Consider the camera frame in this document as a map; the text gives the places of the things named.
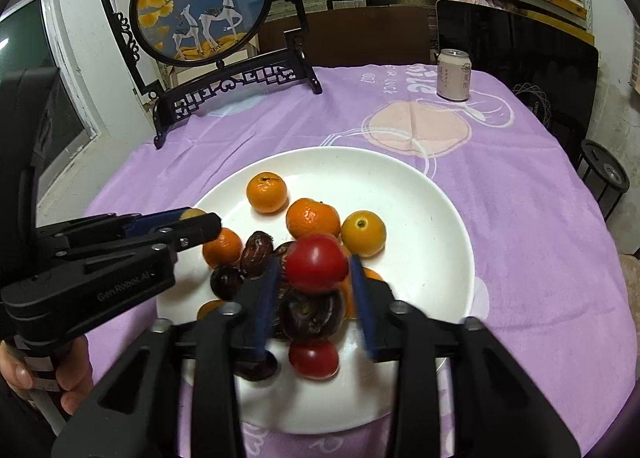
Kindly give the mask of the person's left hand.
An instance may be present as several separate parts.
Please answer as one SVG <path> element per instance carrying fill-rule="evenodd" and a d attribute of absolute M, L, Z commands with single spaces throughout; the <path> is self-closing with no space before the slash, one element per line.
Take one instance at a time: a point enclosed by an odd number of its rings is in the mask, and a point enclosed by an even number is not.
<path fill-rule="evenodd" d="M 26 363 L 10 351 L 6 341 L 2 341 L 1 374 L 8 386 L 23 398 L 29 398 L 29 392 L 41 386 L 42 380 L 55 381 L 62 393 L 62 408 L 73 415 L 94 386 L 88 339 L 86 336 L 75 339 L 55 371 L 36 372 L 29 370 Z"/>

